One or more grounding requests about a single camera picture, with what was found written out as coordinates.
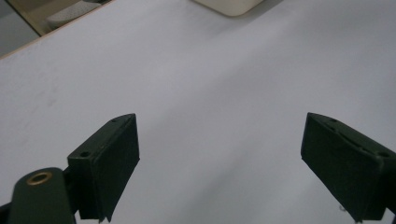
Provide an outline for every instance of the white object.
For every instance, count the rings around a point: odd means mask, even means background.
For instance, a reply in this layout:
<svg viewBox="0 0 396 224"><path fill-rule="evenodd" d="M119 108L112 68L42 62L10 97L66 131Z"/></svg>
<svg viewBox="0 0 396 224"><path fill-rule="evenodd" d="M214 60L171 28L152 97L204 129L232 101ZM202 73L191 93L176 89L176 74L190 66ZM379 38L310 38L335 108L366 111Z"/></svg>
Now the white object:
<svg viewBox="0 0 396 224"><path fill-rule="evenodd" d="M227 16L239 16L257 6L262 0L194 0Z"/></svg>
<svg viewBox="0 0 396 224"><path fill-rule="evenodd" d="M47 17L47 22L49 23L49 27L58 28L100 6L101 4L99 3L79 1Z"/></svg>

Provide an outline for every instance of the mounting hole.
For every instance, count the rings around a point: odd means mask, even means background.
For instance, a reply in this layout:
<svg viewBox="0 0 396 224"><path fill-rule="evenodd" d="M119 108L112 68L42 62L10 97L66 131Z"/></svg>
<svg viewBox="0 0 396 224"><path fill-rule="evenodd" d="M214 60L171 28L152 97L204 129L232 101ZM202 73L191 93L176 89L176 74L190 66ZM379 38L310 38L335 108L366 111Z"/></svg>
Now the mounting hole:
<svg viewBox="0 0 396 224"><path fill-rule="evenodd" d="M390 155L386 152L377 152L376 155L383 157L383 158L390 157Z"/></svg>
<svg viewBox="0 0 396 224"><path fill-rule="evenodd" d="M51 177L52 173L50 172L38 173L36 175L32 175L29 179L27 179L26 183L31 186L40 185L47 182Z"/></svg>
<svg viewBox="0 0 396 224"><path fill-rule="evenodd" d="M81 152L79 154L80 157L89 157L91 155L91 152Z"/></svg>

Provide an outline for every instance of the gray wall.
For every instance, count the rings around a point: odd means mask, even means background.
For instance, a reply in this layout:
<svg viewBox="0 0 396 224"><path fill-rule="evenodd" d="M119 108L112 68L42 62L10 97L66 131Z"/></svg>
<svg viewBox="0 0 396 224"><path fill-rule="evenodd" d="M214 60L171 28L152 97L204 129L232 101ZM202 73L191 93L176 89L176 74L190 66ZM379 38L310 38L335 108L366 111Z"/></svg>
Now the gray wall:
<svg viewBox="0 0 396 224"><path fill-rule="evenodd" d="M0 57L38 38L4 0L0 0Z"/></svg>

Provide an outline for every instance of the white table surface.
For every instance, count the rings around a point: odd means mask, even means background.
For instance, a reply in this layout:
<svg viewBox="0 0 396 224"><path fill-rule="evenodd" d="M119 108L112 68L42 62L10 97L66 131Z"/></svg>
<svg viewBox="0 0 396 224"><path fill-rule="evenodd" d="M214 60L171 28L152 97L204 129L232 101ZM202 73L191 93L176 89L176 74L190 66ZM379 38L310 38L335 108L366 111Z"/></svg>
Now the white table surface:
<svg viewBox="0 0 396 224"><path fill-rule="evenodd" d="M112 223L354 223L301 160L305 116L396 148L395 11L266 0L232 19L190 0L115 0L0 61L0 204L136 113L141 161Z"/></svg>

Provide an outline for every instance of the white box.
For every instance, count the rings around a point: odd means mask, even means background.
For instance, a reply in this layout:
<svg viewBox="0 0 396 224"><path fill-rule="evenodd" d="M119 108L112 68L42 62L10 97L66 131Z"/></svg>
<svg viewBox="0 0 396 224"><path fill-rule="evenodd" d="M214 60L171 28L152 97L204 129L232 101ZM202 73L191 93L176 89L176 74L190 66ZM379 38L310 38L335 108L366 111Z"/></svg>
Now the white box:
<svg viewBox="0 0 396 224"><path fill-rule="evenodd" d="M253 7L257 6L262 0L194 0L206 7L210 7L227 16L239 16Z"/></svg>

